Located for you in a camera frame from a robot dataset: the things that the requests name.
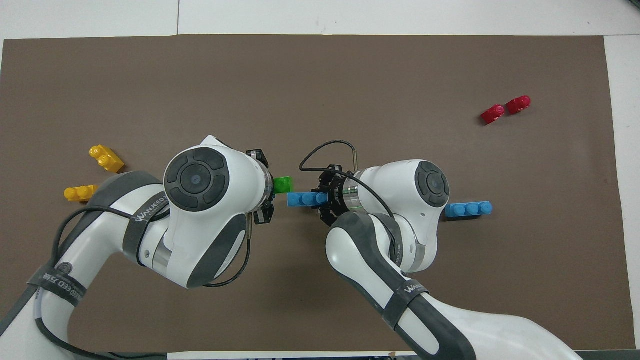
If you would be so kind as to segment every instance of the round button panel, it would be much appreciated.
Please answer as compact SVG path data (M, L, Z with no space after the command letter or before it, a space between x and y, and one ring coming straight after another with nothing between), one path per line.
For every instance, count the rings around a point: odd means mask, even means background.
M208 147L178 155L164 176L169 200L186 211L204 211L215 206L224 198L228 185L227 160Z
M439 208L449 200L449 182L439 167L428 161L421 161L415 170L415 187L422 200L434 208Z

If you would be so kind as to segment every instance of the white tile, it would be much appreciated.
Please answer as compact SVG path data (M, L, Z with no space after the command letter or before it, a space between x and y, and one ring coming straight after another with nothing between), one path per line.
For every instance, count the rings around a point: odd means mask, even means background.
M180 34L640 34L627 0L181 0Z
M175 35L177 27L178 0L0 0L0 40Z
M604 44L636 347L640 348L640 36L605 37Z

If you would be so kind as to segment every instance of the velcro strap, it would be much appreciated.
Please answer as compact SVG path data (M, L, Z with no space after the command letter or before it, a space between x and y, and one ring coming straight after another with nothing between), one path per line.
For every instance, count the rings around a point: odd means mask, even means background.
M52 292L73 306L78 306L86 294L86 288L78 280L50 265L39 268L27 284Z
M167 205L169 205L169 198L164 192L159 192L131 216L122 242L122 252L129 260L144 266L138 258L142 238L145 237L151 218Z
M413 279L405 281L396 289L382 314L382 318L391 329L396 330L396 326L406 308L421 293L429 293L429 291L421 283Z

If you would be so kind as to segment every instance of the green lego brick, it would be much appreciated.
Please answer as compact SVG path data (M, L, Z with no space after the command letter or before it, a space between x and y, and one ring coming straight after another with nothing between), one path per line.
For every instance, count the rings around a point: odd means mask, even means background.
M289 176L276 177L273 180L273 193L290 193L293 191L293 179Z

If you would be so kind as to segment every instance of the red lego brick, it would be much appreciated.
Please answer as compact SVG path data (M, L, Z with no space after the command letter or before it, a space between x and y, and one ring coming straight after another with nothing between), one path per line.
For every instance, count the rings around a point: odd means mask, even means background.
M496 104L496 105L493 105L489 110L485 111L480 116L484 119L484 122L486 122L486 124L489 125L492 122L498 120L498 118L503 115L504 115L504 107L502 105Z
M531 105L531 98L528 96L517 97L507 102L507 109L510 114L517 114Z

